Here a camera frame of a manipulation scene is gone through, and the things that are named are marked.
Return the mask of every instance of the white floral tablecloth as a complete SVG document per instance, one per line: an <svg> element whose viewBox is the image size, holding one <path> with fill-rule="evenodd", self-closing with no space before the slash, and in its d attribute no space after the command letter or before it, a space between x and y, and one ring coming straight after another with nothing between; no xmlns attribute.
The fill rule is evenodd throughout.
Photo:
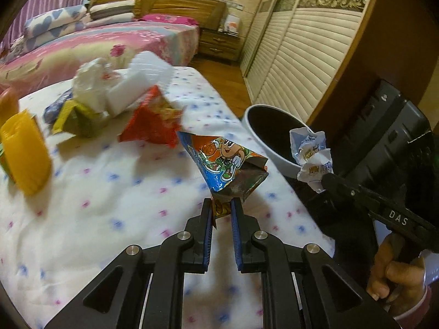
<svg viewBox="0 0 439 329"><path fill-rule="evenodd" d="M71 81L20 100L41 121L43 110ZM187 108L184 128L222 135L264 154L217 91L193 68L176 67L166 96ZM130 244L160 244L199 214L209 189L182 146L118 143L131 113L110 121L102 134L80 139L49 136L53 159L45 188L26 198L0 171L0 280L29 326L43 328L96 274ZM317 243L332 254L291 187L271 161L269 176L244 203L262 229L285 243ZM183 328L260 329L260 278L237 271L230 217L213 231L206 274L187 274Z"/></svg>

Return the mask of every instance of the pink pillow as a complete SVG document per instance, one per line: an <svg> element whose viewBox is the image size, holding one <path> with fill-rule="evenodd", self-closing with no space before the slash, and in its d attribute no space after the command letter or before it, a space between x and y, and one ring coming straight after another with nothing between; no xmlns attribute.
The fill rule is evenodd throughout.
<svg viewBox="0 0 439 329"><path fill-rule="evenodd" d="M167 24L186 24L188 26L198 26L197 20L192 17L164 15L161 13L150 13L149 15L143 16L141 19L139 19L139 21L164 22Z"/></svg>

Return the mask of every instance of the cartoon shoe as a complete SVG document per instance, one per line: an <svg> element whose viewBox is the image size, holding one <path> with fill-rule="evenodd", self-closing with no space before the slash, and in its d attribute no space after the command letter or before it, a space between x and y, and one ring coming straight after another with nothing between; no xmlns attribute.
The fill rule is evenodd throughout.
<svg viewBox="0 0 439 329"><path fill-rule="evenodd" d="M207 168L207 170L209 172L218 174L221 172L221 166L218 163L209 163L208 165L206 164L205 167Z"/></svg>
<svg viewBox="0 0 439 329"><path fill-rule="evenodd" d="M229 181L232 179L233 175L235 174L236 168L232 165L230 168L227 168L223 175L221 176L221 180L223 181Z"/></svg>

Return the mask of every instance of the trash can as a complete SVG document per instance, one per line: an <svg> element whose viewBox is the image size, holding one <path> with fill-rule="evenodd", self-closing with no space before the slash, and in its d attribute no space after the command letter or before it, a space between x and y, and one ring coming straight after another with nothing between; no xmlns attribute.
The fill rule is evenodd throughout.
<svg viewBox="0 0 439 329"><path fill-rule="evenodd" d="M242 124L281 174L297 178L300 166L291 154L290 130L307 127L302 121L274 106L252 105L245 111Z"/></svg>

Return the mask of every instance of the sliding wardrobe door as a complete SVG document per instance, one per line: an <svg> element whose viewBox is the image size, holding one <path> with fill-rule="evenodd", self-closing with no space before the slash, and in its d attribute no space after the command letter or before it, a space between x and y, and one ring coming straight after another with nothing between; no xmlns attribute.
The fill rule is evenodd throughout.
<svg viewBox="0 0 439 329"><path fill-rule="evenodd" d="M296 5L297 0L277 0L274 5L273 14L265 29L246 79L252 102L258 97L280 43L290 24Z"/></svg>
<svg viewBox="0 0 439 329"><path fill-rule="evenodd" d="M255 56L255 50L262 38L269 16L271 15L276 0L261 0L258 12L256 13L249 34L245 39L244 47L241 53L241 72L243 76L247 75L249 67Z"/></svg>
<svg viewBox="0 0 439 329"><path fill-rule="evenodd" d="M368 0L300 0L256 103L306 122L357 32Z"/></svg>

